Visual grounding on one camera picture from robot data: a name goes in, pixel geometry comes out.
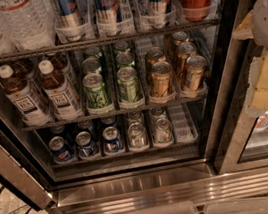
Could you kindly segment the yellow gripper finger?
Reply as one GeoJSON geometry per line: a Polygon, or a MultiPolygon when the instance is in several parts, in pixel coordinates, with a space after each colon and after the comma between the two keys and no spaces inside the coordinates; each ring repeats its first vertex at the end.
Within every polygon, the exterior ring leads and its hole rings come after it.
{"type": "Polygon", "coordinates": [[[252,60],[249,69],[245,112],[253,118],[268,110],[268,49],[263,56],[252,60]]]}
{"type": "Polygon", "coordinates": [[[244,20],[238,25],[237,28],[234,29],[232,33],[232,37],[237,40],[247,40],[253,38],[253,30],[252,30],[252,11],[249,12],[244,20]]]}

